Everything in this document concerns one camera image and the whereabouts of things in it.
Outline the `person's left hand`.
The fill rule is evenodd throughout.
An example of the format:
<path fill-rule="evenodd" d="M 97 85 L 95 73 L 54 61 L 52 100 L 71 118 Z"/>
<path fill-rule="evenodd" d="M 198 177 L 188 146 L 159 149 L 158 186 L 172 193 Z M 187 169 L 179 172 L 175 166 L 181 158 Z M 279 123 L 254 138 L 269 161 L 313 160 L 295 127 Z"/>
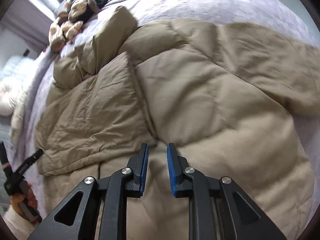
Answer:
<path fill-rule="evenodd" d="M 10 205 L 12 206 L 13 210 L 19 214 L 21 217 L 24 217 L 24 213 L 21 210 L 21 208 L 19 207 L 19 203 L 23 202 L 23 200 L 25 198 L 27 198 L 28 200 L 28 206 L 33 207 L 33 208 L 37 208 L 37 200 L 36 197 L 33 193 L 33 190 L 31 188 L 31 184 L 29 182 L 27 182 L 28 185 L 28 194 L 25 196 L 24 194 L 14 194 L 11 197 L 11 201 L 10 201 Z"/>

